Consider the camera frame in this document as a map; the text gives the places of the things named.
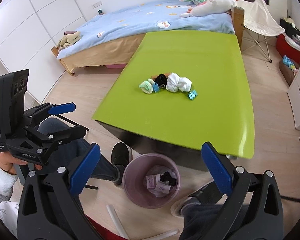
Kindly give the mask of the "person's left hand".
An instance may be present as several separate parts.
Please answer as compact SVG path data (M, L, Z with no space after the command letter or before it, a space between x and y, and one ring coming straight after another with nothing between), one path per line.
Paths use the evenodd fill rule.
M11 175L17 174L14 165L27 164L28 162L15 158L13 155L10 154L10 152L0 152L0 168Z

